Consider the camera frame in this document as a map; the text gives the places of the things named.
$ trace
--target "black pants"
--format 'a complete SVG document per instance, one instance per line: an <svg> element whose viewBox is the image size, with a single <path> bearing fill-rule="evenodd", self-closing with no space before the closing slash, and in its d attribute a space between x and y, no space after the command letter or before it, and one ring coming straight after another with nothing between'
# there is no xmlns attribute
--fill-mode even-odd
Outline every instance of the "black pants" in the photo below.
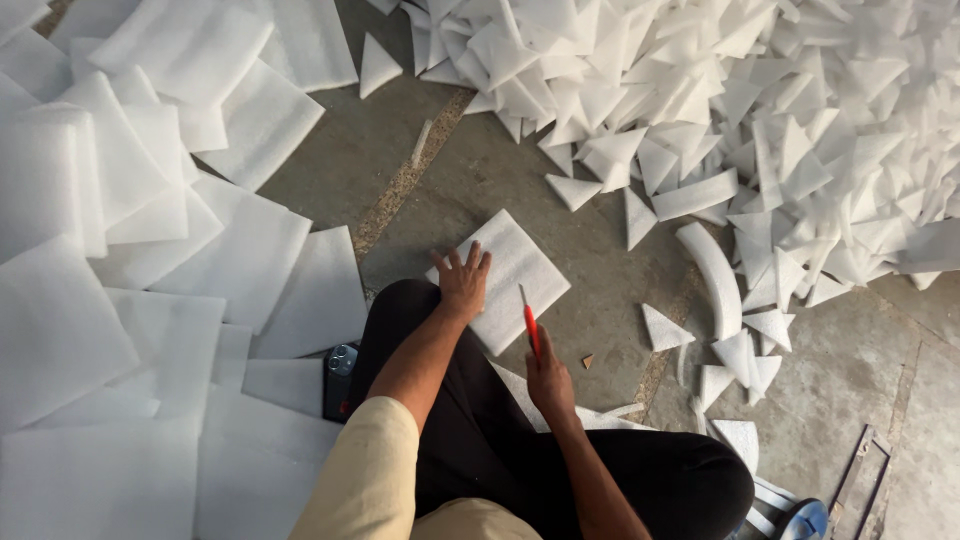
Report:
<svg viewBox="0 0 960 540"><path fill-rule="evenodd" d="M353 372L350 412L439 302L437 286L415 280L377 296ZM709 437L640 430L591 430L588 437L655 540L721 540L753 502L746 466ZM462 497L503 505L546 540L581 538L556 440L534 432L470 331L457 343L420 437L417 517Z"/></svg>

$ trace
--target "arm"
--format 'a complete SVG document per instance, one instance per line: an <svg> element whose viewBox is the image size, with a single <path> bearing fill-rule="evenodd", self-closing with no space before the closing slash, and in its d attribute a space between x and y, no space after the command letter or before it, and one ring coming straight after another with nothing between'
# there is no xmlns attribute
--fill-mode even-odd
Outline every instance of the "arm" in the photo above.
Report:
<svg viewBox="0 0 960 540"><path fill-rule="evenodd" d="M420 432L460 334L483 310L492 262L489 252L480 257L479 242L470 246L467 264L452 248L449 266L437 252L431 257L440 271L440 305L396 348L367 394L367 398L387 396L401 402L414 415Z"/></svg>
<svg viewBox="0 0 960 540"><path fill-rule="evenodd" d="M527 354L527 386L530 399L553 430L564 455L584 539L651 540L587 439L574 410L570 373L554 356L553 343L544 327L540 327L540 347L540 367L533 353Z"/></svg>

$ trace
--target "beige shirt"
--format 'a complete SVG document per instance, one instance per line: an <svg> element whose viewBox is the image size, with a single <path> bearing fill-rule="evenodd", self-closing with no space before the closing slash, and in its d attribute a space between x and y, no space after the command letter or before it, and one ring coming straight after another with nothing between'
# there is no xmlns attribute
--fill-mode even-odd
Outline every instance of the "beige shirt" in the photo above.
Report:
<svg viewBox="0 0 960 540"><path fill-rule="evenodd" d="M420 433L403 404L360 405L337 438L289 540L540 540L506 508L458 499L414 520Z"/></svg>

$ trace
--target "person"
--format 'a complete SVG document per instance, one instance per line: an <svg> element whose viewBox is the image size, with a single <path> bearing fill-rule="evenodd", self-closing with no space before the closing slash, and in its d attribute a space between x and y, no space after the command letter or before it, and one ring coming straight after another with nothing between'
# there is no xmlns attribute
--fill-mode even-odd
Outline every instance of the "person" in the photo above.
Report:
<svg viewBox="0 0 960 540"><path fill-rule="evenodd" d="M492 256L436 252L440 286L406 280L373 302L340 433L290 540L721 540L753 478L695 433L584 431L573 385L540 327L527 355L536 433L467 324Z"/></svg>

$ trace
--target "left hand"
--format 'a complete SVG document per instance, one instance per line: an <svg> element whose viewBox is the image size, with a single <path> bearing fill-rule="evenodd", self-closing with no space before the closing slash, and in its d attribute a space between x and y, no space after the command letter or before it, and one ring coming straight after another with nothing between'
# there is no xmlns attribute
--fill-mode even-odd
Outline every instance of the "left hand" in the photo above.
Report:
<svg viewBox="0 0 960 540"><path fill-rule="evenodd" d="M480 242L473 242L466 264L460 261L460 254L454 248L449 249L447 257L449 266L439 253L430 253L440 272L440 308L448 310L452 317L466 325L483 311L493 255L487 252L481 257Z"/></svg>

